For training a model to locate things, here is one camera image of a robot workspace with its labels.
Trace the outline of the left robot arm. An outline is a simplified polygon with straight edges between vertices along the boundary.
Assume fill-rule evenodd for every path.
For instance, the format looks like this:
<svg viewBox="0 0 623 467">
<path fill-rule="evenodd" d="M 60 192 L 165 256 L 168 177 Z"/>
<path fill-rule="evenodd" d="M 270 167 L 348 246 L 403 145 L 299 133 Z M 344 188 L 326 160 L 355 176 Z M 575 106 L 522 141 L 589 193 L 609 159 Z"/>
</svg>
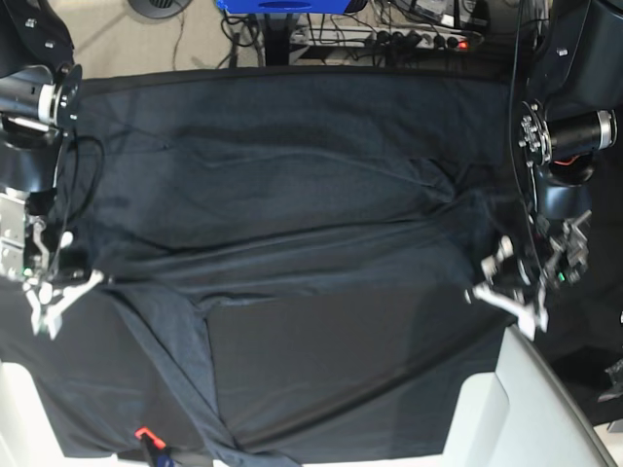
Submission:
<svg viewBox="0 0 623 467">
<path fill-rule="evenodd" d="M 621 103 L 621 2 L 553 2 L 530 72 L 509 96 L 509 156 L 526 231 L 501 238 L 468 301 L 538 315 L 548 291 L 582 276 L 588 183 L 599 153 L 617 141 Z"/>
</svg>

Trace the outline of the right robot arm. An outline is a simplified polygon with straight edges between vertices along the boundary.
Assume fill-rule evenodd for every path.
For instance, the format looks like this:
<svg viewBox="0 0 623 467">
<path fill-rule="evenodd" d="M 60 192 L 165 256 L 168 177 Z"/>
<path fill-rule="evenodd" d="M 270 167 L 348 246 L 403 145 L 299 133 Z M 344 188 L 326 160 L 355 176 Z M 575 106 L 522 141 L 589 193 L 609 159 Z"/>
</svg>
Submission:
<svg viewBox="0 0 623 467">
<path fill-rule="evenodd" d="M 79 293 L 102 281 L 68 252 L 68 200 L 57 179 L 77 154 L 83 69 L 63 20 L 47 1 L 1 4 L 1 275 L 37 297 Z"/>
</svg>

